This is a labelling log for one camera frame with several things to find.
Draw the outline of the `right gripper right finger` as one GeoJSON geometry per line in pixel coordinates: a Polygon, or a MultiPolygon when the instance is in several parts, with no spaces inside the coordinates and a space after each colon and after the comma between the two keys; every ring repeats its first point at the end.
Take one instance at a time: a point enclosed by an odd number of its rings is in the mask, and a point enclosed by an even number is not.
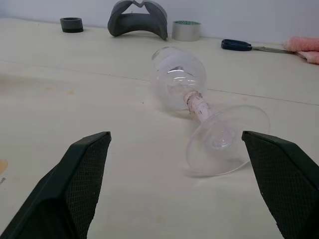
{"type": "Polygon", "coordinates": [[[245,142],[260,193],[286,239],[319,237],[319,167],[295,143],[253,131],[245,142]]]}

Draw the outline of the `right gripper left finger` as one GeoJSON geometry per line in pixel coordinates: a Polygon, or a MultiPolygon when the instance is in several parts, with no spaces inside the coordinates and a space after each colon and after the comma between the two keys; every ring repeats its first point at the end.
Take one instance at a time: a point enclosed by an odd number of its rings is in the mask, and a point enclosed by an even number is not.
{"type": "Polygon", "coordinates": [[[1,234],[2,239],[85,239],[102,187],[109,131],[69,146],[36,184],[1,234]]]}

